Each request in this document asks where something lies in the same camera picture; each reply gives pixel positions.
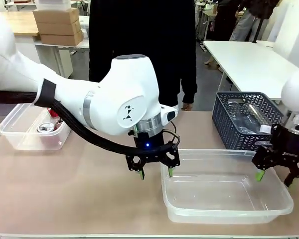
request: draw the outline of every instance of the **transparent storage box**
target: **transparent storage box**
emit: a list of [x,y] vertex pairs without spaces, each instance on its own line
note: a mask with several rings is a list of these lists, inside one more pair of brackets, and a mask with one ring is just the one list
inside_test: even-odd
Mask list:
[[177,223],[260,224],[292,212],[294,202],[274,169],[261,182],[251,162],[255,152],[180,150],[180,166],[161,166],[168,217]]
[[59,150],[71,129],[65,122],[53,132],[38,133],[37,128],[51,117],[46,108],[32,104],[17,105],[0,124],[0,134],[16,150]]
[[67,11],[71,8],[71,0],[35,0],[35,5],[39,11]]

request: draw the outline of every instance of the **red object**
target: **red object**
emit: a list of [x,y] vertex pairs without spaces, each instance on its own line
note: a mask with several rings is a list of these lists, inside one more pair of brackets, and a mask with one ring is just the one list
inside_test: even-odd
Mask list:
[[55,111],[53,111],[52,109],[48,108],[48,111],[52,118],[59,117],[58,114]]
[[26,1],[14,1],[13,3],[28,3],[31,2],[31,0],[26,0]]

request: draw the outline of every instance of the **gray floor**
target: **gray floor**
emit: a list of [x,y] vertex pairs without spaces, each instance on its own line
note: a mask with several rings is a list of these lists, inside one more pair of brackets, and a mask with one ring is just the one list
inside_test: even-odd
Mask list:
[[[216,66],[205,66],[204,61],[209,58],[209,53],[203,52],[199,44],[196,45],[197,84],[198,91],[195,96],[193,110],[211,111],[215,101],[215,93],[220,82],[221,73]],[[73,74],[71,79],[88,80],[89,78],[89,51],[77,51],[72,56]],[[179,102],[182,101],[183,93],[179,94]],[[14,106],[0,105],[0,116],[6,116]]]

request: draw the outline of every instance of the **person in background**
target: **person in background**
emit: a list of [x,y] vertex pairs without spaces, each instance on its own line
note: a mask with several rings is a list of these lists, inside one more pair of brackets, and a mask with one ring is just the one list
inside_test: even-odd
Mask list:
[[279,0],[243,0],[236,15],[238,16],[238,12],[242,11],[245,7],[247,10],[237,23],[233,34],[230,37],[230,41],[245,41],[250,30],[252,30],[252,32],[249,41],[253,41],[256,36],[260,19],[263,18],[264,21],[257,37],[257,40],[260,40],[268,24],[268,19],[278,2]]
[[[218,0],[215,29],[211,40],[228,41],[230,39],[238,17],[236,12],[241,2],[242,0]],[[204,64],[209,65],[213,61],[214,58],[211,56]]]
[[142,54],[157,77],[159,102],[183,110],[193,107],[196,84],[193,0],[93,0],[90,7],[90,81],[100,82],[113,58]]

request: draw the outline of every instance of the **stacked cardboard boxes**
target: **stacked cardboard boxes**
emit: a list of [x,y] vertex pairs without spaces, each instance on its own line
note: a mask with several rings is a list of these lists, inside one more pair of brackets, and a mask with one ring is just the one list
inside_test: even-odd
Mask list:
[[79,11],[34,11],[42,43],[51,45],[76,46],[83,40]]

